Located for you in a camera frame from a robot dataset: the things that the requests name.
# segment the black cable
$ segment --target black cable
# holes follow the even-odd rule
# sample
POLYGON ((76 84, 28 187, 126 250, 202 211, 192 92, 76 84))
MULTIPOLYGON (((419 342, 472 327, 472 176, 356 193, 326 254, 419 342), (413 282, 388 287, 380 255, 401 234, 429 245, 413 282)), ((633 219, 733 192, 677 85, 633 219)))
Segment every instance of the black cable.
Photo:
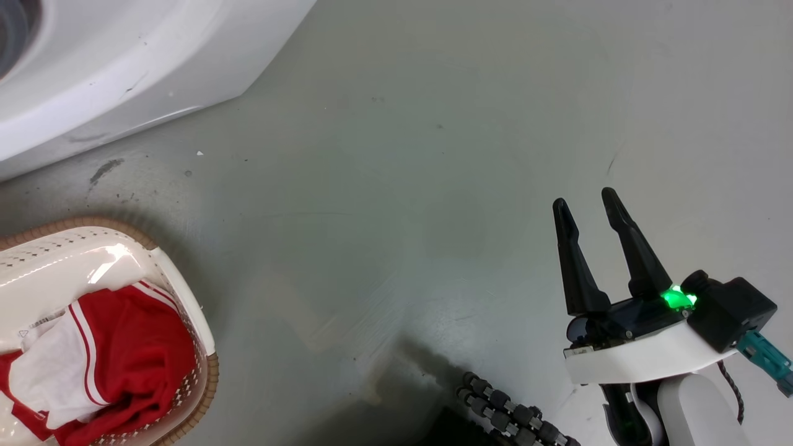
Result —
POLYGON ((718 369, 724 375, 724 379, 727 380, 727 384, 730 384, 730 389, 733 390, 735 394, 735 399, 738 401, 738 424, 743 424, 743 413, 744 413, 744 406, 743 406, 743 397, 741 396, 741 391, 738 389, 738 386, 733 381, 733 377, 730 376, 730 373, 727 372, 727 367, 724 367, 724 361, 718 361, 718 369))

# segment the white plastic basket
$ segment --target white plastic basket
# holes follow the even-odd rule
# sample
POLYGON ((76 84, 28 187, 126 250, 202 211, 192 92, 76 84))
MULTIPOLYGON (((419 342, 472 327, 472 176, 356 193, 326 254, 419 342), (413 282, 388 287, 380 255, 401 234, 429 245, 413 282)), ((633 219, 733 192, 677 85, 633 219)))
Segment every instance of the white plastic basket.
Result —
POLYGON ((201 420, 218 382, 215 342, 201 307, 165 252, 149 236, 120 221, 72 218, 0 240, 0 352, 19 349, 20 329, 85 293, 115 290, 140 279, 177 298, 182 321, 193 337, 195 368, 182 382, 168 414, 135 432, 104 436, 96 445, 167 446, 201 420))

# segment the striped trim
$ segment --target striped trim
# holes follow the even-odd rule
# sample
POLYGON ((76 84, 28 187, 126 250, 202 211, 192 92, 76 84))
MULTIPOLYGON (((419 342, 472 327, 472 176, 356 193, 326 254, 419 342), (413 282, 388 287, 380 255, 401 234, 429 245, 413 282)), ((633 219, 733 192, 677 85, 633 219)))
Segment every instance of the striped trim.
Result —
POLYGON ((107 406, 110 404, 107 402, 102 396, 99 394, 99 389, 97 388, 97 383, 95 379, 96 374, 96 365, 97 365, 97 346, 94 343, 94 335, 91 333, 91 327, 88 325, 88 321, 86 320, 86 315, 82 313, 82 308, 80 307, 80 302, 75 301, 69 305, 69 312, 71 316, 75 319, 75 323, 77 324, 77 328, 80 330, 80 335, 82 335, 82 341, 86 345, 86 375, 84 378, 84 383, 86 386, 86 394, 88 398, 96 404, 97 406, 107 406))
POLYGON ((179 312, 179 310, 176 307, 176 302, 174 302, 174 299, 159 286, 156 286, 155 284, 146 282, 144 280, 141 280, 138 283, 133 283, 132 286, 134 286, 137 290, 139 290, 143 294, 146 294, 148 297, 155 298, 158 301, 169 306, 173 311, 177 313, 179 312))

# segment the red and white clothing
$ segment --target red and white clothing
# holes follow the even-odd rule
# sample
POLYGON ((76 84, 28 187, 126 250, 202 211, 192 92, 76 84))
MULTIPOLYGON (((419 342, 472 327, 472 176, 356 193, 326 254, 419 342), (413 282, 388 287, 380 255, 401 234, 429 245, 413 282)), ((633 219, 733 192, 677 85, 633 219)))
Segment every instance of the red and white clothing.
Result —
POLYGON ((193 370, 174 299, 141 281, 71 303, 24 353, 0 356, 0 390, 36 436, 85 446, 164 415, 193 370))

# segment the green light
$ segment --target green light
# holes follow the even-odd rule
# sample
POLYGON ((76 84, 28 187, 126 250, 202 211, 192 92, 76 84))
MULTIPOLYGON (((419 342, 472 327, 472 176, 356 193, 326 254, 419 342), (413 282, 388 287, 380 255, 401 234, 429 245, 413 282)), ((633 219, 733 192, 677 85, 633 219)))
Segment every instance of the green light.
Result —
POLYGON ((690 308, 696 303, 696 296, 694 294, 684 294, 678 285, 673 285, 661 293, 661 297, 664 298, 669 308, 675 310, 690 308))

